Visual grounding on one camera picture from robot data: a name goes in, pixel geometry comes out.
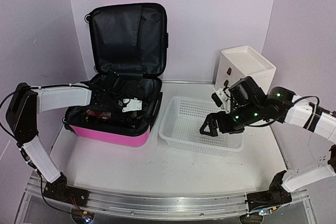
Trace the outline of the pink cartoon child suitcase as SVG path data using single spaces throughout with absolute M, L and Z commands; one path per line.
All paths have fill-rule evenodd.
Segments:
M 63 122 L 77 136 L 107 143 L 144 145 L 158 118 L 163 98 L 160 76 L 166 67 L 167 14 L 158 3 L 97 7 L 85 16 L 96 74 L 117 73 L 125 80 L 122 99 L 137 98 L 142 110 L 111 113 L 111 119 L 86 114 L 88 106 L 71 106 Z

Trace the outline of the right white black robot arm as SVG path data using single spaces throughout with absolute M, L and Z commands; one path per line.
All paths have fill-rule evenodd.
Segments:
M 199 132 L 211 137 L 223 134 L 240 134 L 247 127 L 263 128 L 282 123 L 285 129 L 294 128 L 286 135 L 298 143 L 308 144 L 311 139 L 325 139 L 331 143 L 329 156 L 311 160 L 303 168 L 278 172 L 267 190 L 248 193 L 249 212 L 264 215 L 292 201 L 292 193 L 320 180 L 335 176 L 335 113 L 322 108 L 313 96 L 299 96 L 285 88 L 276 87 L 264 94 L 260 87 L 237 84 L 212 95 L 222 110 L 206 116 Z

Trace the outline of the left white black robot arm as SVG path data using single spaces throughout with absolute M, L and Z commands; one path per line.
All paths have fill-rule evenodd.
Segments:
M 43 197 L 84 206 L 89 192 L 70 186 L 45 149 L 39 116 L 66 109 L 65 126 L 79 136 L 134 145 L 147 132 L 147 109 L 138 85 L 111 73 L 75 84 L 18 84 L 8 98 L 6 121 L 26 163 L 38 174 Z

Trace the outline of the plaid garment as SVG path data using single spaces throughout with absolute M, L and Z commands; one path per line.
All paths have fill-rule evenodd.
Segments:
M 110 112 L 87 110 L 86 114 L 88 116 L 92 116 L 92 117 L 96 117 L 96 118 L 111 119 L 111 113 Z

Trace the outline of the white three-drawer storage cabinet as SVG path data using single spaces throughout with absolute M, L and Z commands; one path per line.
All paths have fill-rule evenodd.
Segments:
M 231 87 L 241 78 L 250 76 L 268 93 L 276 66 L 250 46 L 240 46 L 221 51 L 215 90 Z

